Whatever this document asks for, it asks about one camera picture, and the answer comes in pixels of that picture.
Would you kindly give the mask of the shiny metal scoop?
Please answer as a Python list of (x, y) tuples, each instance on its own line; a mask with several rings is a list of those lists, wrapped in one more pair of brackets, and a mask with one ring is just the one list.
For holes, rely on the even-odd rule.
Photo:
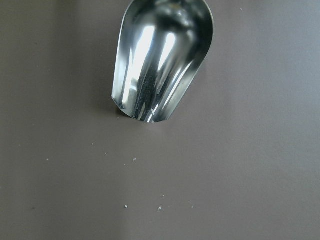
[(168, 120), (214, 37), (204, 0), (134, 0), (121, 23), (111, 97), (130, 118)]

